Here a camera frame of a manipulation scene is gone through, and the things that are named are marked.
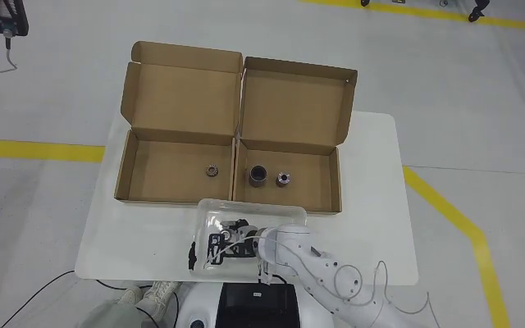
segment metal cylinder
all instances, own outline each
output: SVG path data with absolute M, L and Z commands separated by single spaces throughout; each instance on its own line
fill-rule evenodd
M 254 188 L 258 188 L 266 182 L 267 172 L 266 169 L 260 165 L 252 167 L 249 171 L 248 182 Z
M 286 187 L 290 182 L 290 175 L 288 173 L 279 173 L 276 178 L 276 185 L 279 188 Z
M 209 176 L 210 178 L 217 176 L 218 174 L 219 174 L 219 168 L 215 164 L 208 166 L 208 168 L 206 169 L 206 175 Z

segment white cable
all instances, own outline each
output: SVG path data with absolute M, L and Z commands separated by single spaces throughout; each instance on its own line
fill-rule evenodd
M 11 66 L 13 67 L 8 70 L 0 71 L 0 73 L 7 73 L 8 71 L 16 71 L 18 69 L 18 67 L 16 67 L 16 65 L 11 61 L 10 52 L 11 52 L 11 49 L 8 49 L 6 53 L 6 57 L 7 57 L 7 62 L 9 62 Z
M 298 259 L 299 261 L 301 262 L 301 264 L 303 265 L 304 269 L 306 269 L 306 271 L 315 279 L 315 280 L 318 280 L 318 278 L 306 267 L 306 265 L 304 264 L 303 262 L 303 259 L 295 252 L 293 251 L 291 248 L 289 248 L 288 246 L 284 245 L 283 243 L 280 243 L 274 239 L 269 239 L 269 238 L 266 238 L 266 237 L 262 237 L 262 236 L 249 236 L 249 237 L 245 237 L 243 239 L 240 239 L 238 241 L 236 241 L 235 243 L 231 244 L 231 245 L 228 245 L 226 248 L 222 249 L 221 251 L 219 251 L 219 253 L 215 254 L 215 256 L 213 256 L 212 258 L 208 258 L 208 260 L 204 263 L 204 266 L 203 268 L 205 269 L 206 268 L 206 264 L 210 263 L 211 261 L 213 261 L 215 258 L 217 258 L 218 256 L 220 256 L 222 253 L 224 253 L 225 251 L 227 251 L 228 249 L 232 248 L 233 246 L 235 246 L 236 244 L 239 244 L 239 243 L 242 243 L 244 242 L 245 240 L 247 239 L 265 239 L 265 240 L 270 240 L 282 247 L 284 247 L 285 249 L 287 249 L 288 251 L 290 251 L 290 253 L 294 254 Z M 379 266 L 383 264 L 383 266 L 385 267 L 385 288 L 383 289 L 383 294 L 385 296 L 385 299 L 386 301 L 389 303 L 389 304 L 392 304 L 392 306 L 394 306 L 394 308 L 396 310 L 398 310 L 399 312 L 402 312 L 402 313 L 405 313 L 405 314 L 409 314 L 409 315 L 414 315 L 414 314 L 418 314 L 420 312 L 422 312 L 427 306 L 430 308 L 430 311 L 432 313 L 432 317 L 434 318 L 434 322 L 436 323 L 436 326 L 437 328 L 441 328 L 439 322 L 437 321 L 437 318 L 436 318 L 436 314 L 434 313 L 434 309 L 432 308 L 432 304 L 431 304 L 431 301 L 430 301 L 430 293 L 427 292 L 427 301 L 425 302 L 425 304 L 423 304 L 423 306 L 417 310 L 417 311 L 413 311 L 413 312 L 410 312 L 410 311 L 405 311 L 405 310 L 402 310 L 401 308 L 397 307 L 392 301 L 390 301 L 390 299 L 388 298 L 388 296 L 386 295 L 386 289 L 388 288 L 388 268 L 386 267 L 386 263 L 384 261 L 379 261 L 377 263 L 377 266 L 376 266 L 376 269 L 374 270 L 374 280 L 373 280 L 373 286 L 372 286 L 372 297 L 370 298 L 370 300 L 368 300 L 367 302 L 365 303 L 360 303 L 360 304 L 353 304 L 353 303 L 348 303 L 349 305 L 351 306 L 355 306 L 355 307 L 364 307 L 368 304 L 370 304 L 373 299 L 374 299 L 374 296 L 376 294 L 376 278 L 377 278 L 377 271 L 379 270 Z M 350 264 L 348 265 L 344 265 L 344 266 L 341 266 L 337 271 L 336 271 L 336 274 L 334 275 L 334 286 L 336 286 L 336 277 L 337 277 L 337 273 L 339 272 L 340 269 L 342 269 L 343 267 L 352 267 L 353 269 L 355 269 L 358 273 L 359 273 L 359 277 L 361 279 L 361 286 L 359 287 L 359 290 L 358 292 L 352 296 L 351 298 L 342 298 L 340 295 L 339 295 L 339 291 L 337 290 L 337 288 L 335 288 L 337 294 L 333 294 L 329 289 L 327 289 L 324 285 L 322 286 L 328 293 L 330 293 L 332 296 L 336 297 L 336 298 L 339 298 L 341 300 L 343 300 L 343 302 L 345 301 L 349 301 L 350 299 L 356 297 L 359 292 L 361 292 L 361 287 L 363 286 L 363 276 L 361 275 L 361 271 L 355 267 L 355 266 L 352 266 Z
M 295 252 L 295 251 L 293 251 L 291 248 L 289 248 L 288 246 L 284 245 L 283 243 L 280 243 L 280 242 L 278 242 L 278 241 L 276 241 L 276 240 L 274 240 L 274 239 L 269 239 L 269 238 L 267 238 L 267 237 L 262 237 L 262 236 L 249 236 L 249 237 L 245 237 L 245 238 L 242 238 L 242 239 L 237 240 L 236 242 L 234 242 L 234 243 L 231 244 L 231 245 L 228 245 L 226 248 L 222 249 L 222 250 L 219 251 L 217 254 L 215 254 L 215 256 L 213 256 L 212 258 L 209 258 L 209 257 L 208 257 L 207 261 L 206 261 L 206 262 L 204 263 L 204 265 L 203 265 L 203 269 L 206 269 L 206 264 L 208 264 L 208 263 L 210 263 L 211 261 L 215 260 L 215 259 L 216 259 L 218 256 L 220 256 L 222 253 L 224 253 L 225 251 L 227 251 L 228 249 L 234 247 L 235 245 L 237 245 L 237 244 L 239 244 L 239 243 L 243 243 L 243 242 L 244 242 L 245 240 L 247 240 L 247 239 L 265 239 L 265 240 L 270 240 L 270 241 L 272 241 L 272 242 L 274 242 L 274 243 L 276 243 L 276 244 L 278 244 L 278 245 L 280 245 L 280 246 L 286 248 L 288 251 L 290 251 L 290 253 L 294 254 L 294 255 L 299 259 L 299 261 L 300 261 L 301 264 L 303 265 L 304 269 L 307 271 L 307 273 L 308 273 L 309 275 L 311 275 L 311 276 L 313 277 L 313 279 L 315 279 L 315 280 L 319 280 L 319 278 L 317 278 L 317 277 L 316 277 L 316 276 L 315 276 L 315 275 L 314 275 L 314 274 L 308 269 L 308 267 L 306 266 L 306 264 L 303 262 L 303 259 L 302 259 L 302 258 L 301 258 L 301 257 Z M 335 298 L 341 299 L 341 300 L 343 300 L 343 301 L 349 301 L 350 299 L 355 298 L 355 297 L 359 294 L 359 292 L 361 292 L 361 288 L 363 287 L 363 275 L 361 274 L 361 271 L 360 271 L 357 267 L 352 266 L 352 265 L 350 265 L 350 264 L 344 265 L 344 266 L 340 267 L 340 268 L 337 270 L 336 274 L 334 275 L 334 287 L 336 286 L 336 277 L 337 277 L 337 273 L 339 273 L 339 270 L 342 269 L 343 267 L 352 267 L 353 269 L 355 269 L 355 270 L 358 272 L 358 274 L 359 274 L 359 279 L 361 280 L 361 284 L 360 284 L 360 286 L 359 286 L 359 290 L 358 290 L 358 292 L 357 292 L 356 294 L 354 294 L 353 296 L 345 297 L 345 298 L 344 298 L 344 297 L 341 297 L 341 296 L 340 296 L 340 293 L 339 293 L 339 291 L 337 290 L 337 288 L 335 288 L 337 294 L 334 294 L 331 290 L 329 290 L 329 289 L 328 289 L 326 286 L 324 286 L 324 285 L 322 286 L 322 288 L 324 288 L 328 293 L 330 293 L 330 294 L 331 294 L 333 297 L 335 297 Z

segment white tabletop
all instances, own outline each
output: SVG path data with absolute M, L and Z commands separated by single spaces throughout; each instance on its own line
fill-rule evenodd
M 126 132 L 116 114 L 76 260 L 80 278 L 214 281 L 188 270 L 195 206 L 121 203 L 113 198 Z M 418 267 L 395 122 L 353 112 L 339 146 L 343 212 L 308 215 L 313 245 L 340 263 L 357 266 L 372 283 L 379 260 L 390 285 L 415 285 Z

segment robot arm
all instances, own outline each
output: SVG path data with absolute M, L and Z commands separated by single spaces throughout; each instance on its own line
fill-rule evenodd
M 298 276 L 303 287 L 330 313 L 355 328 L 414 327 L 399 316 L 381 293 L 363 285 L 359 271 L 310 244 L 304 225 L 280 225 L 258 232 L 257 255 L 282 276 Z

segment plastic container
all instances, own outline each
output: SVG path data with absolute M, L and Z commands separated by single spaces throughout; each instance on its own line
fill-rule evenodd
M 195 255 L 197 262 L 193 274 L 212 276 L 222 281 L 257 280 L 258 262 L 256 257 L 226 257 L 221 265 L 205 264 L 208 261 L 210 234 L 220 234 L 227 224 L 240 219 L 246 220 L 253 229 L 279 226 L 285 223 L 306 225 L 306 211 L 302 207 L 229 202 L 203 199 L 197 207 L 195 229 Z

